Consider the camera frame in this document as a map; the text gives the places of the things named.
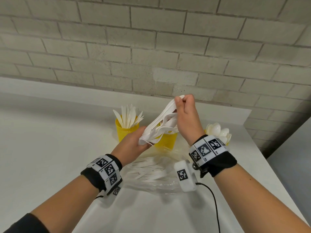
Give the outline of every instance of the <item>yellow cup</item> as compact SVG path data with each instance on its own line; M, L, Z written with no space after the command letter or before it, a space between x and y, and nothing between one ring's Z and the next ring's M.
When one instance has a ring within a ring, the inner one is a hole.
M174 148L177 135L178 133L163 134L161 140L158 143L154 144L154 146L158 149L172 150Z
M131 128L122 128L118 119L116 119L116 127L117 127L117 134L118 134L119 142L120 142L123 140L123 138L127 134L136 131L139 128L139 123L137 125L135 125L134 127L131 127Z

